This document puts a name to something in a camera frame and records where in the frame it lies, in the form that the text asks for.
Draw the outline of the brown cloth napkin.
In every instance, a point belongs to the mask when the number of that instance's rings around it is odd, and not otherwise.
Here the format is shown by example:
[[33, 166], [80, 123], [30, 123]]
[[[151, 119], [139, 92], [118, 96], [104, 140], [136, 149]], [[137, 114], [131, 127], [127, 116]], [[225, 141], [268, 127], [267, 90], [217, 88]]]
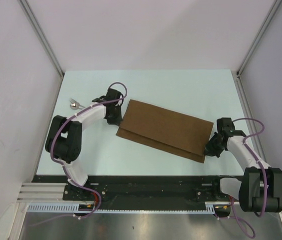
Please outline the brown cloth napkin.
[[137, 100], [130, 100], [118, 137], [198, 163], [205, 161], [204, 148], [213, 123]]

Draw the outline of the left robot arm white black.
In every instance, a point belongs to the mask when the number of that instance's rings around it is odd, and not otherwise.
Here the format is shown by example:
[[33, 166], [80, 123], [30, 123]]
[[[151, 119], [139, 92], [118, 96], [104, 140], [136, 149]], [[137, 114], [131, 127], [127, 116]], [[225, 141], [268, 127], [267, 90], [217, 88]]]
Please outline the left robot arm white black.
[[121, 107], [126, 97], [127, 93], [109, 87], [106, 95], [95, 98], [89, 106], [74, 115], [56, 115], [52, 119], [45, 150], [50, 153], [53, 162], [61, 165], [68, 182], [75, 186], [74, 194], [81, 200], [91, 195], [91, 187], [86, 184], [88, 173], [79, 161], [83, 131], [99, 120], [106, 120], [109, 125], [120, 125]]

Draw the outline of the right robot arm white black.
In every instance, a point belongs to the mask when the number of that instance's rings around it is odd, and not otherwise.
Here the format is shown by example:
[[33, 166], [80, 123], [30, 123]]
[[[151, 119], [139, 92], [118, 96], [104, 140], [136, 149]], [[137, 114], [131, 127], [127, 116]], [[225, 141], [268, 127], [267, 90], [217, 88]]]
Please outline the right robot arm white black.
[[244, 212], [261, 217], [264, 213], [282, 211], [282, 170], [271, 167], [248, 144], [249, 138], [236, 129], [230, 117], [217, 119], [217, 131], [204, 147], [204, 154], [219, 158], [230, 152], [239, 163], [244, 175], [241, 179], [224, 177], [212, 186], [212, 197], [218, 201], [228, 195], [239, 201]]

